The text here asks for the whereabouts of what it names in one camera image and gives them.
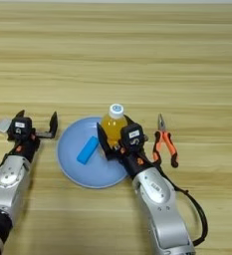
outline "paper tag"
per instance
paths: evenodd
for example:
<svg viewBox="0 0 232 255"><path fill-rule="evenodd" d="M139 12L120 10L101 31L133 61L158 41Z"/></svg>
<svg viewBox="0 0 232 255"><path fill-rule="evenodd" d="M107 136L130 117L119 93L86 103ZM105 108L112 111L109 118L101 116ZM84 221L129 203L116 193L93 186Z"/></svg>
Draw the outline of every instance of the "paper tag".
<svg viewBox="0 0 232 255"><path fill-rule="evenodd" d="M25 124L23 124L23 123L15 123L15 127L16 128L24 128Z"/></svg>
<svg viewBox="0 0 232 255"><path fill-rule="evenodd" d="M136 136L139 136L139 130L132 131L128 134L129 138L134 138Z"/></svg>

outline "orange juice bottle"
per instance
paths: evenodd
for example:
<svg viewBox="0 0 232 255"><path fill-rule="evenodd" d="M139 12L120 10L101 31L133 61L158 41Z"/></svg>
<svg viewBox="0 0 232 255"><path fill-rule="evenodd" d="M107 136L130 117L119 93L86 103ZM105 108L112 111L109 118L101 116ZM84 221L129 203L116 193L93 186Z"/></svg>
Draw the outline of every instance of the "orange juice bottle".
<svg viewBox="0 0 232 255"><path fill-rule="evenodd" d="M120 130L127 126L127 120L123 115L123 106L119 104L111 105L109 113L102 119L101 126L108 136L110 147L115 146L120 139Z"/></svg>

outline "pliers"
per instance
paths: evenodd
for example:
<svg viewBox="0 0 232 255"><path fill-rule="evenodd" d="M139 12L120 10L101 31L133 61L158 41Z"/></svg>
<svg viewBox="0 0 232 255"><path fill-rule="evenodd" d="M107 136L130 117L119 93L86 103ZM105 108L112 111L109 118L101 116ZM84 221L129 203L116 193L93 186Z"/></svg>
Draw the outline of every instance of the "pliers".
<svg viewBox="0 0 232 255"><path fill-rule="evenodd" d="M162 115L158 116L158 131L155 133L155 144L153 147L153 158L154 162L157 164L161 164L161 157L159 154L162 140L165 141L167 148L171 154L171 165L174 168L178 167L177 161L177 150L171 140L171 133L166 130L165 122L163 120Z"/></svg>

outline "blue plate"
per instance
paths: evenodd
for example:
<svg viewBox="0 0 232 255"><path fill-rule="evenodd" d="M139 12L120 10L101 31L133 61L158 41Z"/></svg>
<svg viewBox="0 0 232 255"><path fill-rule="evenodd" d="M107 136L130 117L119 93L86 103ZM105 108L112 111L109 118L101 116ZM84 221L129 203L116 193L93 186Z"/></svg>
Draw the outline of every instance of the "blue plate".
<svg viewBox="0 0 232 255"><path fill-rule="evenodd" d="M77 157L91 136L98 137L97 123L101 118L93 117L71 124L57 144L57 159L63 173L73 182L89 188L113 186L127 176L124 167L117 160L107 161L100 146L87 164L81 164Z"/></svg>

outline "blue block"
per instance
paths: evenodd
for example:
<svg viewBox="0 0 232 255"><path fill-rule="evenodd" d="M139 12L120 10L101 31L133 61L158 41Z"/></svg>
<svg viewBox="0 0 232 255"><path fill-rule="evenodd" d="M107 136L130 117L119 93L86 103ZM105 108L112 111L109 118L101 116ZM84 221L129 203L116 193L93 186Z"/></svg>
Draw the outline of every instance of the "blue block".
<svg viewBox="0 0 232 255"><path fill-rule="evenodd" d="M92 136L87 142L87 144L85 145L85 147L79 153L77 157L77 161L82 164L86 164L89 158L91 157L91 155L95 152L98 144L99 144L99 140L96 137Z"/></svg>

